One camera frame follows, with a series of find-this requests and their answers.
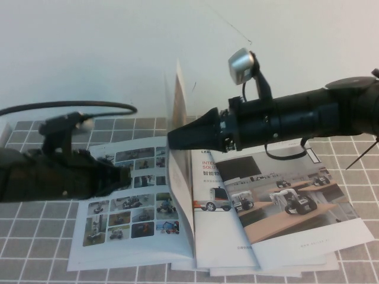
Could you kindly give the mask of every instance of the vehicle picture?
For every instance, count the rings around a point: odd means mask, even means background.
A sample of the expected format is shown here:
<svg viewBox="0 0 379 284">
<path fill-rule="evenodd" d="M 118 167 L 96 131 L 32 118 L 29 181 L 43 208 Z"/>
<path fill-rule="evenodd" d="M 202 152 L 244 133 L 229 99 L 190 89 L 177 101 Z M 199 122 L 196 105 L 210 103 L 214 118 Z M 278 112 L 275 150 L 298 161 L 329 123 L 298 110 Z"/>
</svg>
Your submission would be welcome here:
<svg viewBox="0 0 379 284">
<path fill-rule="evenodd" d="M 236 212 L 253 208 L 253 196 L 251 191 L 244 191 L 232 195 L 232 203 Z"/>
<path fill-rule="evenodd" d="M 282 179 L 282 180 L 278 180 L 277 181 L 277 187 L 278 188 L 288 188 L 291 186 L 291 183 L 290 182 L 287 182 L 286 180 Z"/>
<path fill-rule="evenodd" d="M 109 238 L 111 240 L 113 240 L 114 238 L 117 238 L 117 239 L 121 240 L 122 237 L 123 237 L 123 231 L 120 228 L 116 229 L 116 230 L 112 230 L 112 233 L 109 236 Z"/>
<path fill-rule="evenodd" d="M 225 189 L 211 188 L 209 190 L 209 199 L 205 201 L 194 201 L 194 208 L 201 208 L 203 211 L 215 211 L 221 208 L 224 211 L 229 211 L 232 208 Z"/>
</svg>

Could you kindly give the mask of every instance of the white wall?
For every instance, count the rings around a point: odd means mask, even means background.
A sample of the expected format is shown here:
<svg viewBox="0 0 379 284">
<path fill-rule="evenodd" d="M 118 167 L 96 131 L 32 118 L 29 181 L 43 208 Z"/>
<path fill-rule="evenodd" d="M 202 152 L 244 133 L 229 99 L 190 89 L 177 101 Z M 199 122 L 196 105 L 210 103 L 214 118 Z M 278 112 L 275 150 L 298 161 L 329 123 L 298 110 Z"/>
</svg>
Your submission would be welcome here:
<svg viewBox="0 0 379 284">
<path fill-rule="evenodd" d="M 189 113 L 225 108 L 240 95 L 227 59 L 241 47 L 275 97 L 308 91 L 379 67 L 378 16 L 376 0 L 3 0 L 0 108 L 96 99 L 165 115 L 162 78 L 174 83 L 176 58 Z"/>
</svg>

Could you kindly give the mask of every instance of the wire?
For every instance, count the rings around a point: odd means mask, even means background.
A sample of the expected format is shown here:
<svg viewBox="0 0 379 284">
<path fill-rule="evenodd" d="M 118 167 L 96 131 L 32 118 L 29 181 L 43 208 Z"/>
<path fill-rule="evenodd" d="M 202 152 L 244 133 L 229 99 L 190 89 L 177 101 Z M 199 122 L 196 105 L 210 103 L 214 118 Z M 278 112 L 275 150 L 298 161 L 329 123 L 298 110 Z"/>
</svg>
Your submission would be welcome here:
<svg viewBox="0 0 379 284">
<path fill-rule="evenodd" d="M 246 87 L 246 82 L 242 84 L 242 97 L 243 97 L 243 100 L 247 102 L 248 100 L 246 99 L 246 95 L 245 95 L 245 87 Z"/>
<path fill-rule="evenodd" d="M 32 109 L 41 108 L 61 108 L 61 107 L 111 107 L 128 109 L 129 112 L 107 112 L 103 114 L 91 114 L 89 118 L 104 117 L 110 115 L 130 115 L 137 112 L 137 108 L 132 105 L 122 104 L 119 102 L 105 102 L 105 101 L 58 101 L 58 102 L 38 102 L 35 104 L 17 105 L 0 110 L 0 116 L 12 114 L 20 111 L 29 111 Z"/>
</svg>

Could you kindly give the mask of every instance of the gray tile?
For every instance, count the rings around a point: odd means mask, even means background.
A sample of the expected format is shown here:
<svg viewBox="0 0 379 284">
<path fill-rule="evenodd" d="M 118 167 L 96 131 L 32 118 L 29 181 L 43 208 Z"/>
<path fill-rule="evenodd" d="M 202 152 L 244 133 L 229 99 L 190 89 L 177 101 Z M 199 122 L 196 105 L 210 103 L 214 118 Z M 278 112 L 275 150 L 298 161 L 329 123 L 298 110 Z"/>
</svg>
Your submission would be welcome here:
<svg viewBox="0 0 379 284">
<path fill-rule="evenodd" d="M 350 262 L 344 263 L 348 283 L 377 283 L 371 263 Z"/>
<path fill-rule="evenodd" d="M 109 143 L 111 141 L 112 131 L 93 131 L 91 136 L 92 143 Z"/>
<path fill-rule="evenodd" d="M 352 141 L 351 136 L 332 136 L 331 141 Z"/>
<path fill-rule="evenodd" d="M 17 122 L 14 130 L 29 130 L 32 123 L 33 123 L 32 121 L 19 121 Z"/>
<path fill-rule="evenodd" d="M 95 120 L 94 130 L 112 130 L 114 120 Z"/>
<path fill-rule="evenodd" d="M 301 277 L 287 277 L 287 283 L 316 283 L 313 272 L 302 272 Z"/>
<path fill-rule="evenodd" d="M 367 249 L 372 260 L 379 260 L 379 241 L 371 241 L 367 243 Z"/>
<path fill-rule="evenodd" d="M 70 202 L 48 202 L 43 211 L 42 218 L 65 219 Z"/>
<path fill-rule="evenodd" d="M 136 267 L 113 268 L 109 270 L 108 281 L 133 281 L 136 279 Z"/>
<path fill-rule="evenodd" d="M 58 245 L 57 239 L 37 238 L 33 241 L 29 258 L 32 258 L 32 259 L 52 258 L 54 257 L 57 245 Z"/>
<path fill-rule="evenodd" d="M 73 229 L 75 228 L 75 220 L 67 220 L 65 229 L 63 230 L 63 238 L 72 238 Z"/>
<path fill-rule="evenodd" d="M 60 237 L 64 220 L 41 220 L 37 237 Z"/>
<path fill-rule="evenodd" d="M 196 271 L 196 282 L 224 283 L 224 276 L 210 276 L 209 272 Z"/>
<path fill-rule="evenodd" d="M 24 266 L 25 260 L 0 259 L 0 279 L 18 280 Z"/>
<path fill-rule="evenodd" d="M 23 280 L 47 280 L 53 260 L 28 259 L 25 265 Z"/>
<path fill-rule="evenodd" d="M 2 257 L 27 257 L 32 239 L 9 238 Z"/>
<path fill-rule="evenodd" d="M 14 149 L 14 150 L 17 150 L 17 151 L 21 151 L 21 148 L 23 147 L 23 145 L 22 144 L 7 144 L 6 146 L 5 146 L 5 148 L 7 148 L 7 149 Z"/>
<path fill-rule="evenodd" d="M 312 147 L 313 151 L 317 155 L 332 155 L 332 145 L 330 143 L 320 143 L 320 142 L 309 142 L 310 146 Z"/>
<path fill-rule="evenodd" d="M 341 264 L 339 270 L 317 271 L 316 276 L 319 283 L 346 283 Z"/>
<path fill-rule="evenodd" d="M 226 283 L 255 283 L 254 275 L 226 276 Z"/>
<path fill-rule="evenodd" d="M 154 130 L 135 130 L 133 139 L 140 139 L 146 137 L 153 137 Z"/>
<path fill-rule="evenodd" d="M 84 270 L 79 272 L 81 281 L 105 281 L 108 269 Z"/>
<path fill-rule="evenodd" d="M 166 128 L 167 128 L 166 118 L 157 117 L 155 121 L 155 129 L 166 129 Z"/>
<path fill-rule="evenodd" d="M 342 170 L 345 170 L 356 158 L 358 158 L 358 155 L 356 156 L 336 156 L 337 161 L 339 163 L 339 167 Z M 362 163 L 360 161 L 356 162 L 354 165 L 351 166 L 350 169 L 363 169 Z"/>
<path fill-rule="evenodd" d="M 55 260 L 53 263 L 52 275 L 50 280 L 69 280 L 75 281 L 77 271 L 67 271 L 68 260 Z"/>
<path fill-rule="evenodd" d="M 330 170 L 338 169 L 338 164 L 337 164 L 337 160 L 335 156 L 318 155 L 318 157 L 327 169 L 330 169 Z"/>
<path fill-rule="evenodd" d="M 257 283 L 285 283 L 284 277 L 281 276 L 265 276 L 265 275 L 257 275 L 256 276 Z"/>
<path fill-rule="evenodd" d="M 332 142 L 336 155 L 356 154 L 353 142 Z"/>
<path fill-rule="evenodd" d="M 0 237 L 7 237 L 13 220 L 0 220 Z"/>
<path fill-rule="evenodd" d="M 43 136 L 38 131 L 30 131 L 26 143 L 42 143 Z"/>
<path fill-rule="evenodd" d="M 138 268 L 137 281 L 139 281 L 139 282 L 165 281 L 165 274 L 166 274 L 166 265 L 165 264 L 140 266 Z"/>
<path fill-rule="evenodd" d="M 339 251 L 342 260 L 368 260 L 368 254 L 364 244 L 345 248 Z"/>
<path fill-rule="evenodd" d="M 88 143 L 91 132 L 72 136 L 72 143 Z"/>
<path fill-rule="evenodd" d="M 14 218 L 20 203 L 2 203 L 0 206 L 0 218 Z"/>
<path fill-rule="evenodd" d="M 194 271 L 171 270 L 171 264 L 167 267 L 167 282 L 194 282 Z"/>
<path fill-rule="evenodd" d="M 8 143 L 23 143 L 28 136 L 28 131 L 13 131 Z"/>
<path fill-rule="evenodd" d="M 354 203 L 353 207 L 362 219 L 379 219 L 379 208 L 376 203 Z"/>
<path fill-rule="evenodd" d="M 113 132 L 112 142 L 127 141 L 133 138 L 133 130 L 118 130 Z"/>
<path fill-rule="evenodd" d="M 114 129 L 127 130 L 134 128 L 134 118 L 117 118 L 114 124 Z"/>
<path fill-rule="evenodd" d="M 155 130 L 154 131 L 154 136 L 166 136 L 167 135 L 167 130 Z"/>
<path fill-rule="evenodd" d="M 68 215 L 69 219 L 75 219 L 76 218 L 76 215 L 78 214 L 78 206 L 79 206 L 78 202 L 71 202 L 70 212 Z"/>
<path fill-rule="evenodd" d="M 40 218 L 45 202 L 24 202 L 17 218 Z"/>
<path fill-rule="evenodd" d="M 363 170 L 344 170 L 343 178 L 347 185 L 367 185 L 368 180 Z"/>
<path fill-rule="evenodd" d="M 361 134 L 361 135 L 355 135 L 352 136 L 354 141 L 374 141 L 374 136 L 369 134 Z"/>
<path fill-rule="evenodd" d="M 368 185 L 347 186 L 351 201 L 373 201 L 371 187 Z"/>
<path fill-rule="evenodd" d="M 12 227 L 11 237 L 33 237 L 38 225 L 37 220 L 16 220 Z"/>
<path fill-rule="evenodd" d="M 379 184 L 379 170 L 366 170 L 366 172 L 372 185 Z"/>
<path fill-rule="evenodd" d="M 58 259 L 68 259 L 70 256 L 70 249 L 71 249 L 71 242 L 72 240 L 60 240 L 58 251 L 57 251 L 57 258 Z"/>
</svg>

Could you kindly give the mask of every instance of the table surface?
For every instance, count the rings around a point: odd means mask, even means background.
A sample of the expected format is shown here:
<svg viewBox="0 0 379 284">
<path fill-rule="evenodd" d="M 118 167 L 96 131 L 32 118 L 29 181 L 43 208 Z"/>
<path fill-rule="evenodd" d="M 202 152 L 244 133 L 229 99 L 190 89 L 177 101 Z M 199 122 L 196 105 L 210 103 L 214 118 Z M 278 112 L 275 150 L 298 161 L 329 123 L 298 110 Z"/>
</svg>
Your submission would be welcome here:
<svg viewBox="0 0 379 284">
<path fill-rule="evenodd" d="M 40 147 L 38 121 L 19 122 L 7 146 Z M 76 149 L 109 142 L 165 135 L 161 118 L 97 120 L 91 133 L 73 138 Z M 32 202 L 0 206 L 0 284 L 15 283 L 378 283 L 379 147 L 344 170 L 374 142 L 371 135 L 311 140 L 310 144 L 375 236 L 372 243 L 337 252 L 341 268 L 307 272 L 302 278 L 209 277 L 206 272 L 171 271 L 169 264 L 66 272 L 77 202 Z"/>
</svg>

